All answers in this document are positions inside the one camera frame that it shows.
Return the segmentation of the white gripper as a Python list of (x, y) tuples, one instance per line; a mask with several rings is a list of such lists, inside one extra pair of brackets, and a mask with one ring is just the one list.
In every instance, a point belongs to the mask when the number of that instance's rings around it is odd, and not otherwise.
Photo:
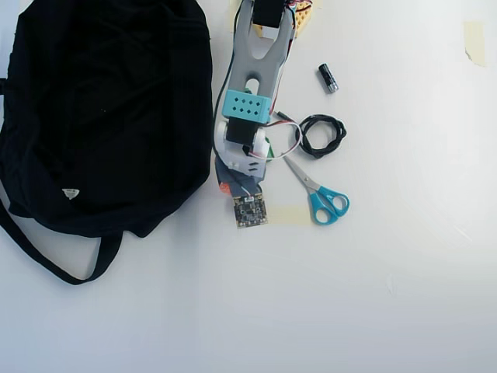
[(266, 164), (247, 156), (236, 155), (224, 162), (225, 154), (215, 152), (215, 171), (222, 193), (244, 197), (262, 193), (260, 183), (266, 174)]

